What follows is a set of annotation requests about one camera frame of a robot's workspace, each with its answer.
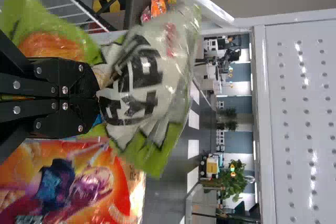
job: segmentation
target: potted plant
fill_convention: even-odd
[[[231,165],[234,166],[235,176],[232,176],[232,171],[230,170]],[[227,199],[234,195],[232,198],[233,202],[239,201],[239,194],[241,194],[246,185],[246,179],[244,176],[244,169],[246,164],[242,163],[240,160],[231,160],[229,168],[220,170],[218,178],[212,178],[211,180],[201,180],[201,184],[207,188],[218,188],[220,190],[221,198]]]
[[[237,117],[236,108],[227,108],[227,109],[221,110],[220,114],[226,116],[227,118]]]
[[[219,130],[229,130],[229,131],[236,131],[238,127],[238,123],[236,121],[230,120],[225,123],[218,123],[217,129]]]

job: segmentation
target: plastic bag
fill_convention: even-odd
[[[2,224],[141,223],[145,174],[105,143],[26,141],[0,172]]]
[[[50,14],[39,0],[4,0],[0,29],[26,57],[102,62],[98,45],[86,32]]]
[[[186,121],[199,24],[197,7],[162,15],[102,47],[107,64],[95,66],[105,69],[97,96],[111,147],[154,177]]]

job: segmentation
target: cartoon character illustration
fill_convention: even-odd
[[[98,151],[88,166],[76,176],[72,160],[95,148]],[[0,213],[2,223],[14,223],[17,215],[40,215],[45,216],[43,223],[57,223],[110,194],[113,190],[112,172],[106,167],[92,167],[104,148],[107,148],[106,144],[95,144],[71,152],[65,159],[53,159],[50,166],[40,169],[29,185],[2,186],[0,190],[25,191],[25,196]]]

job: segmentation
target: bolt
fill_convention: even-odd
[[[14,89],[19,89],[20,87],[21,87],[20,82],[18,82],[18,81],[14,81],[14,82],[13,82],[13,88],[14,88]]]
[[[63,94],[67,94],[68,93],[68,87],[67,86],[63,86],[63,88],[62,88],[62,93]]]
[[[20,114],[20,112],[21,112],[21,108],[20,108],[19,106],[15,106],[15,107],[13,108],[13,112],[14,112],[14,114],[18,115],[18,114]]]
[[[42,68],[37,67],[37,68],[36,68],[36,72],[37,72],[37,74],[41,74],[41,73],[42,73]]]
[[[68,105],[67,102],[64,102],[64,103],[62,104],[62,108],[63,108],[63,110],[67,110],[68,107],[69,107],[69,105]]]

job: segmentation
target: yellow and black warning stripe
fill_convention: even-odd
[[[95,0],[93,1],[92,9],[97,12],[99,11],[104,5],[106,5],[110,0]],[[126,10],[126,0],[117,0],[115,1],[109,9],[105,10],[104,13],[117,13],[121,10]]]

